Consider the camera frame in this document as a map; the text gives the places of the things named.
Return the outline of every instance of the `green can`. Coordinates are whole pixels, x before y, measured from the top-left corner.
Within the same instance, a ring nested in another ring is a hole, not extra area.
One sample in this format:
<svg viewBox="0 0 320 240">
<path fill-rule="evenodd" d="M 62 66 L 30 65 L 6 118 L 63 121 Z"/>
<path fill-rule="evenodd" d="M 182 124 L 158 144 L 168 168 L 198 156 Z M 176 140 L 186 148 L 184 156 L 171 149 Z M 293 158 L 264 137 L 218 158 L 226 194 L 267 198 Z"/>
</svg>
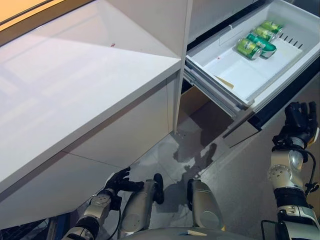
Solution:
<svg viewBox="0 0 320 240">
<path fill-rule="evenodd" d="M 276 38 L 276 34 L 272 31 L 269 31 L 262 26 L 258 26 L 252 30 L 255 34 L 257 34 L 260 38 L 267 40 L 268 42 L 272 42 Z"/>
<path fill-rule="evenodd" d="M 278 25 L 274 23 L 273 21 L 264 21 L 261 25 L 264 29 L 267 29 L 277 35 L 281 34 L 284 30 L 284 26 Z"/>
<path fill-rule="evenodd" d="M 237 45 L 236 49 L 246 56 L 248 59 L 254 60 L 260 56 L 262 49 L 257 46 L 254 42 L 246 38 L 241 38 Z"/>
<path fill-rule="evenodd" d="M 246 38 L 254 42 L 260 48 L 262 48 L 261 56 L 267 59 L 270 58 L 277 51 L 277 48 L 275 45 L 259 37 L 254 32 L 250 32 Z"/>
</svg>

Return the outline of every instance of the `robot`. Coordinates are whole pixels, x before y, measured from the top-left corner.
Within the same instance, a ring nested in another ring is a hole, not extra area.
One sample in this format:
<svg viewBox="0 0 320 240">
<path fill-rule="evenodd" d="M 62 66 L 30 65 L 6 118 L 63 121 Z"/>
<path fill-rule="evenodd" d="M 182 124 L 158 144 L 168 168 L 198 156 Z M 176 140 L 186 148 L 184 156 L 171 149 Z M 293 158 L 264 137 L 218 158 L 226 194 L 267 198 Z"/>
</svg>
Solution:
<svg viewBox="0 0 320 240">
<path fill-rule="evenodd" d="M 285 125 L 273 138 L 271 166 L 268 178 L 272 182 L 277 204 L 278 222 L 261 221 L 262 238 L 265 239 L 265 222 L 275 224 L 277 240 L 320 240 L 320 225 L 307 195 L 319 188 L 313 182 L 316 169 L 314 156 L 306 150 L 319 134 L 316 104 L 292 102 L 285 108 Z M 310 181 L 305 184 L 300 176 L 303 163 L 313 160 Z M 188 207 L 192 211 L 193 227 L 168 227 L 149 229 L 152 204 L 164 202 L 162 176 L 157 173 L 145 182 L 132 182 L 127 177 L 130 168 L 115 173 L 105 187 L 94 195 L 89 206 L 63 237 L 63 240 L 95 240 L 111 210 L 119 211 L 118 239 L 125 240 L 250 240 L 251 238 L 225 231 L 223 216 L 210 188 L 198 179 L 187 184 Z M 119 191 L 133 192 L 121 216 L 122 198 Z"/>
</svg>

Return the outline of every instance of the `cable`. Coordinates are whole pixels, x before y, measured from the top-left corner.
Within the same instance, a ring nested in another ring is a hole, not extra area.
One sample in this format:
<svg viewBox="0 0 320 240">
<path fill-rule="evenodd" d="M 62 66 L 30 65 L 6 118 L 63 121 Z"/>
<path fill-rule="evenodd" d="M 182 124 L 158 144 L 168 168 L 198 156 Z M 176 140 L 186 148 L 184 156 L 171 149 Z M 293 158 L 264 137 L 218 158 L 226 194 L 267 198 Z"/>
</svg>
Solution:
<svg viewBox="0 0 320 240">
<path fill-rule="evenodd" d="M 119 228 L 119 225 L 120 225 L 120 220 L 121 220 L 121 209 L 119 209 L 119 220 L 118 220 L 118 224 L 116 225 L 116 228 L 114 230 L 114 232 L 111 234 L 111 236 L 107 239 L 107 240 L 110 240 L 112 239 L 112 237 L 116 234 L 118 228 Z"/>
<path fill-rule="evenodd" d="M 270 221 L 270 220 L 262 220 L 261 221 L 260 226 L 261 226 L 262 240 L 266 240 L 264 223 L 277 224 L 277 222 Z"/>
</svg>

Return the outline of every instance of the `robot leg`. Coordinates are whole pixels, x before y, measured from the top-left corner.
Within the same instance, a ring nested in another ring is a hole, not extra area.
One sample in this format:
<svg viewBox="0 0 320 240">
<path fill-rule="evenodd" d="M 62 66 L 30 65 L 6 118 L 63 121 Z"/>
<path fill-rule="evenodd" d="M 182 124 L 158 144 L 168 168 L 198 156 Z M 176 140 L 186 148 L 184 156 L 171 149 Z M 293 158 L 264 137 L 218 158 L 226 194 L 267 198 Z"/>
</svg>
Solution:
<svg viewBox="0 0 320 240">
<path fill-rule="evenodd" d="M 157 173 L 153 180 L 145 181 L 143 189 L 131 194 L 121 217 L 118 239 L 149 228 L 153 202 L 164 202 L 163 188 L 162 176 Z"/>
<path fill-rule="evenodd" d="M 187 185 L 189 209 L 192 210 L 193 226 L 225 230 L 218 203 L 210 188 L 201 180 L 190 179 Z"/>
</svg>

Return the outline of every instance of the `tiled floor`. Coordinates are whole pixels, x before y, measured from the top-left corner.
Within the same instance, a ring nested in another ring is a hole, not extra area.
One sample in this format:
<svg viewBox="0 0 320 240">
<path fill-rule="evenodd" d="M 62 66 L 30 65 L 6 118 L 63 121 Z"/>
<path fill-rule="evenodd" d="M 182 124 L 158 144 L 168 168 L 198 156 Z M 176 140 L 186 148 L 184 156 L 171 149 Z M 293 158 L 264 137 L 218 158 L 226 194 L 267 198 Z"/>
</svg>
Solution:
<svg viewBox="0 0 320 240">
<path fill-rule="evenodd" d="M 307 94 L 300 95 L 296 100 L 316 100 L 319 112 L 319 89 L 318 80 L 308 87 Z M 207 103 L 181 122 L 177 135 L 167 135 L 131 166 L 130 179 L 144 181 L 153 178 L 155 173 L 163 176 L 165 201 L 162 205 L 153 204 L 152 229 L 192 226 L 186 185 L 188 179 L 194 178 L 207 183 L 213 191 L 228 231 L 261 239 L 260 221 L 275 221 L 277 217 L 276 201 L 267 171 L 270 167 L 272 137 L 278 134 L 285 121 L 284 112 L 277 113 L 260 133 L 228 149 L 216 138 L 227 122 L 223 117 L 215 118 L 221 116 L 221 112 L 208 114 L 215 111 L 218 110 L 214 104 Z M 319 147 L 313 146 L 310 150 L 319 161 Z M 304 167 L 305 180 L 310 174 L 310 167 L 310 164 Z M 319 181 L 319 171 L 315 178 Z M 130 193 L 122 194 L 123 210 Z M 117 221 L 118 213 L 111 211 L 100 233 L 100 240 L 108 238 L 116 228 Z M 272 225 L 266 226 L 267 239 L 274 239 L 273 231 Z"/>
</svg>

